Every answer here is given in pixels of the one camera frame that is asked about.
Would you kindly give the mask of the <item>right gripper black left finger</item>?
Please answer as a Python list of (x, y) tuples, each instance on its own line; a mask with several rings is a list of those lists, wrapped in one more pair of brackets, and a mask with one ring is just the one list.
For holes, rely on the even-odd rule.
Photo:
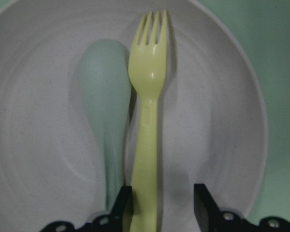
[(42, 232), (128, 232), (133, 216), (132, 201), (132, 187), (122, 186), (109, 214), (100, 215), (80, 228), (67, 221), (55, 221)]

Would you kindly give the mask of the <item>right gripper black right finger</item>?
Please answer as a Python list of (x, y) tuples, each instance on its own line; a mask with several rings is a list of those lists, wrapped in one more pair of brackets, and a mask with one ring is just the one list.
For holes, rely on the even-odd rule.
[(264, 217), (255, 225), (233, 211), (221, 210), (205, 184), (194, 184), (193, 206), (202, 232), (290, 232), (290, 222), (281, 217)]

